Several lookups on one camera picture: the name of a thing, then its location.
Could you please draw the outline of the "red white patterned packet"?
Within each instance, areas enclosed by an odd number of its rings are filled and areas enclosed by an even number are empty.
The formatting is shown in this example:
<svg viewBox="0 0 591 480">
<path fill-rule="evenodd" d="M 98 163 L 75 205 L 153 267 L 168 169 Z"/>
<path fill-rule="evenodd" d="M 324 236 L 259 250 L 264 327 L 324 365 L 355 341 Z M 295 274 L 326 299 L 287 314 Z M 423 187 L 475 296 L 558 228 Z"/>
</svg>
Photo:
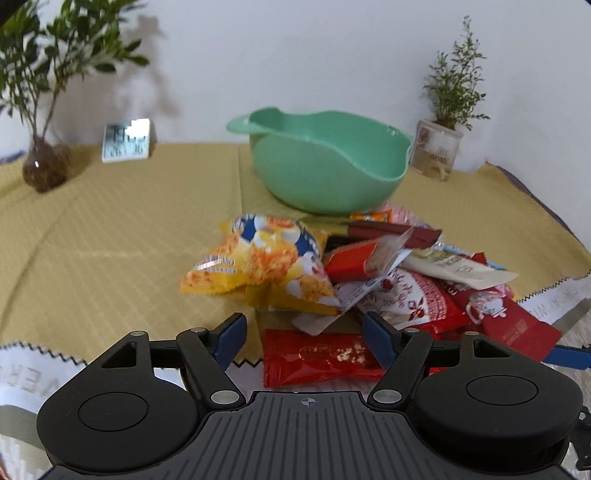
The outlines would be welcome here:
<svg viewBox="0 0 591 480">
<path fill-rule="evenodd" d="M 356 306 L 363 314 L 380 314 L 397 330 L 417 328 L 441 340 L 456 340 L 472 325 L 435 280 L 401 268 Z"/>
</svg>

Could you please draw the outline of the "red snack packet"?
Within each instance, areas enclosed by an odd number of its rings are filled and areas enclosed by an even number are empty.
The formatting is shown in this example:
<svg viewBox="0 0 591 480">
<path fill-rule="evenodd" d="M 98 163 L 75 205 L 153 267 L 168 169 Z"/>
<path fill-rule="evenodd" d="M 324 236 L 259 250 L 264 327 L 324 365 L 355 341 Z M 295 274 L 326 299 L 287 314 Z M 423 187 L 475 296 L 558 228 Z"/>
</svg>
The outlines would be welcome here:
<svg viewBox="0 0 591 480">
<path fill-rule="evenodd" d="M 384 375 L 359 334 L 267 329 L 263 334 L 263 385 L 311 385 L 335 380 L 376 382 Z"/>
</svg>

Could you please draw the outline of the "small red clear-wrapped snack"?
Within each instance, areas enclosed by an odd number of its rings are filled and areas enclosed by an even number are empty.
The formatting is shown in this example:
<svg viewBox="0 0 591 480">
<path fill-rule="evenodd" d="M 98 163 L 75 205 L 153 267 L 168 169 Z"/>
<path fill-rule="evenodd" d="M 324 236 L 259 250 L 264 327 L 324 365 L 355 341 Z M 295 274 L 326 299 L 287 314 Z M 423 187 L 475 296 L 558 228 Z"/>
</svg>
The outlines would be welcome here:
<svg viewBox="0 0 591 480">
<path fill-rule="evenodd" d="M 372 232 L 361 240 L 335 248 L 322 259 L 325 273 L 332 284 L 365 281 L 386 275 L 405 250 L 412 233 L 413 230 L 402 234 Z"/>
</svg>

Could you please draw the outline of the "yellow popcorn snack bag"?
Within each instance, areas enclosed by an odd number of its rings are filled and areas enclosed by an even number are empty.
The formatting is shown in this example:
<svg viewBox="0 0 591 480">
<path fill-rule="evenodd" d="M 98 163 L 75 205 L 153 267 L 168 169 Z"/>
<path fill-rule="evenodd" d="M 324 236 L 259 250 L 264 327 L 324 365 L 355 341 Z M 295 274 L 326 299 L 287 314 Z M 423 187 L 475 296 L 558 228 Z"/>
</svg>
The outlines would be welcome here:
<svg viewBox="0 0 591 480">
<path fill-rule="evenodd" d="M 329 234 L 300 220 L 245 214 L 180 282 L 187 294 L 222 295 L 260 311 L 334 315 L 341 310 L 322 256 Z"/>
</svg>

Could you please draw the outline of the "red packet with logo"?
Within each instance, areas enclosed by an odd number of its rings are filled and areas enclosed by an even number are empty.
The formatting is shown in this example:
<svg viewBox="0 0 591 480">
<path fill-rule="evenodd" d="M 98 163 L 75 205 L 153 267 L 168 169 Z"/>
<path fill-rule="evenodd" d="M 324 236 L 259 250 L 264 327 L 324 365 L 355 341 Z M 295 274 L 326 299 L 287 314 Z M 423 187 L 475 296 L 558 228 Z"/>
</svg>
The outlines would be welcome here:
<svg viewBox="0 0 591 480">
<path fill-rule="evenodd" d="M 496 287 L 476 290 L 451 284 L 449 292 L 471 327 L 536 361 L 542 361 L 562 337 L 559 330 L 538 320 Z"/>
</svg>

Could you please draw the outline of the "white sachet packet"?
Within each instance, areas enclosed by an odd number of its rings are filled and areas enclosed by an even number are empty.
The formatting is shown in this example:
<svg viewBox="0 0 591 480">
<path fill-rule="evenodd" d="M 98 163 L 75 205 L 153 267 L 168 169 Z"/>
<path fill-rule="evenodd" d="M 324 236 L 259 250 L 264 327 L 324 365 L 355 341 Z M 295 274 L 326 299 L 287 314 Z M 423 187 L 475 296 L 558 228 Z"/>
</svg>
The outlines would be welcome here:
<svg viewBox="0 0 591 480">
<path fill-rule="evenodd" d="M 413 250 L 402 262 L 402 267 L 435 279 L 464 284 L 475 290 L 506 284 L 518 277 L 517 273 L 498 270 L 457 253 L 436 249 Z"/>
</svg>

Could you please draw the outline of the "dark red chocolate bar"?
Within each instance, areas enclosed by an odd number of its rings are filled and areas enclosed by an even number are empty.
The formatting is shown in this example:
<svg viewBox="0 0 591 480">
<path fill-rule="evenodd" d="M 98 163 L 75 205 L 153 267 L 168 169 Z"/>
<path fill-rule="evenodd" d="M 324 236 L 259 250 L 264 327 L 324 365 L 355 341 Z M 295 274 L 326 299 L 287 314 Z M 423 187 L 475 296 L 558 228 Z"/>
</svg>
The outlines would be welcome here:
<svg viewBox="0 0 591 480">
<path fill-rule="evenodd" d="M 345 222 L 346 234 L 351 238 L 374 240 L 384 236 L 404 236 L 405 246 L 411 249 L 427 249 L 434 246 L 442 235 L 441 230 L 422 226 L 358 220 Z"/>
</svg>

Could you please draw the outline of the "orange candy packet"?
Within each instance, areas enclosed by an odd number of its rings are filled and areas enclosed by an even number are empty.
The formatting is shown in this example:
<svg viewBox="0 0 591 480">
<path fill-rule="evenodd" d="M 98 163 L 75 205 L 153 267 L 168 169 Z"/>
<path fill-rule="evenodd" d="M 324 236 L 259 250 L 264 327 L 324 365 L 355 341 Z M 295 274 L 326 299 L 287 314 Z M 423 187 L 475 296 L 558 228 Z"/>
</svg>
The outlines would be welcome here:
<svg viewBox="0 0 591 480">
<path fill-rule="evenodd" d="M 375 211 L 368 213 L 354 213 L 349 215 L 349 219 L 353 221 L 370 221 L 370 222 L 391 222 L 391 210 Z"/>
</svg>

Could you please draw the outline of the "pink snack packet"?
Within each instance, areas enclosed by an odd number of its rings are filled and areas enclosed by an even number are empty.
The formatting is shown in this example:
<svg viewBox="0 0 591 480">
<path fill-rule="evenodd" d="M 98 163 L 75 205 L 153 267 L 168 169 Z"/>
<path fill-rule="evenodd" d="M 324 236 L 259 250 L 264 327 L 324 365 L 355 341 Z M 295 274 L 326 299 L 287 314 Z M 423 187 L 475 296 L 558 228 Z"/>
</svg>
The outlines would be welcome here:
<svg viewBox="0 0 591 480">
<path fill-rule="evenodd" d="M 428 225 L 420 217 L 405 207 L 388 202 L 385 206 L 385 210 L 388 212 L 389 222 L 391 224 L 428 228 Z"/>
</svg>

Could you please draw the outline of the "yellow checked tablecloth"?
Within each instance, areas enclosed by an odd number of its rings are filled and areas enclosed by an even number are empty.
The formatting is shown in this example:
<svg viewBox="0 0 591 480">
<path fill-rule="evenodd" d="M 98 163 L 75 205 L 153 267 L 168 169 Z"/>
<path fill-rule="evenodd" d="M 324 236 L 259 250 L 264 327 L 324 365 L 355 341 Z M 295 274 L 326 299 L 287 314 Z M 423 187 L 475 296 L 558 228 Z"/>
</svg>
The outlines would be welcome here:
<svg viewBox="0 0 591 480">
<path fill-rule="evenodd" d="M 1 169 L 1 339 L 91 360 L 131 330 L 170 338 L 238 311 L 179 283 L 243 213 L 294 218 L 256 177 L 249 148 L 158 146 L 151 158 L 105 164 L 72 151 L 75 175 L 39 194 L 21 164 Z M 438 182 L 409 171 L 393 202 L 516 273 L 512 289 L 542 319 L 562 315 L 564 342 L 590 339 L 590 255 L 495 166 Z"/>
</svg>

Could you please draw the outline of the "green plastic bowl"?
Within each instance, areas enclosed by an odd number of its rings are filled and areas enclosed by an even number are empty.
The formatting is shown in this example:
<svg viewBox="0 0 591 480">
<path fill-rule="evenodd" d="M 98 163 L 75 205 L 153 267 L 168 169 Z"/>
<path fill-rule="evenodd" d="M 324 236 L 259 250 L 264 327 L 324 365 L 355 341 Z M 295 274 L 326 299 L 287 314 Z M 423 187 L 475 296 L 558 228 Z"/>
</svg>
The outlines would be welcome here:
<svg viewBox="0 0 591 480">
<path fill-rule="evenodd" d="M 342 111 L 287 114 L 263 108 L 232 119 L 249 137 L 256 175 L 274 197 L 325 215 L 370 211 L 388 200 L 408 171 L 413 137 Z"/>
</svg>

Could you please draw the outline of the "white digital clock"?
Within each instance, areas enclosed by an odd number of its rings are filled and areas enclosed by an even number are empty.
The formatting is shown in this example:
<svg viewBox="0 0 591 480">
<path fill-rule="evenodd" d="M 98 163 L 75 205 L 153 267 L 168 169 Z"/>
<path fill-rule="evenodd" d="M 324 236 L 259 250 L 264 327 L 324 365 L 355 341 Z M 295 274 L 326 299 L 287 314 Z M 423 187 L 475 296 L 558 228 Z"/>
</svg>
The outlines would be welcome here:
<svg viewBox="0 0 591 480">
<path fill-rule="evenodd" d="M 151 122 L 148 118 L 107 124 L 104 128 L 103 163 L 144 160 L 150 155 Z"/>
</svg>

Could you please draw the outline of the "small plant in clear jar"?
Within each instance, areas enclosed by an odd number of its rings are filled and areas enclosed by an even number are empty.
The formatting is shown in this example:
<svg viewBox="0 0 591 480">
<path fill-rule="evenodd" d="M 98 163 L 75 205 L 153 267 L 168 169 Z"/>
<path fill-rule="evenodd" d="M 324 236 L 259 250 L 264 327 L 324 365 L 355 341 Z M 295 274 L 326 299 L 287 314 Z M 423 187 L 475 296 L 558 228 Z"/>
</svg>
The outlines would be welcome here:
<svg viewBox="0 0 591 480">
<path fill-rule="evenodd" d="M 433 179 L 449 179 L 465 131 L 473 123 L 487 120 L 477 111 L 486 98 L 480 41 L 472 29 L 472 18 L 465 16 L 461 37 L 449 53 L 440 51 L 429 66 L 423 96 L 431 102 L 431 120 L 419 122 L 412 150 L 411 166 Z"/>
</svg>

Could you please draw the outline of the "leafy plant in glass vase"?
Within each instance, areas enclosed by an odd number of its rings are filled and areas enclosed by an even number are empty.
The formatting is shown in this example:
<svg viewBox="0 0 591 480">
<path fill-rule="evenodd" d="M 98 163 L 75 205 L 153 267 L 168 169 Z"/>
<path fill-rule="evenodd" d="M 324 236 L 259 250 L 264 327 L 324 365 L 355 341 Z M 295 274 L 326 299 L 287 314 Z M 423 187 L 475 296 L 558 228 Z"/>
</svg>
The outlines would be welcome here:
<svg viewBox="0 0 591 480">
<path fill-rule="evenodd" d="M 89 74 L 114 74 L 119 65 L 146 67 L 139 38 L 126 40 L 121 29 L 142 1 L 64 1 L 47 22 L 42 1 L 1 3 L 1 112 L 17 116 L 29 129 L 22 166 L 26 185 L 38 193 L 68 180 L 69 152 L 46 136 L 57 100 L 71 80 Z"/>
</svg>

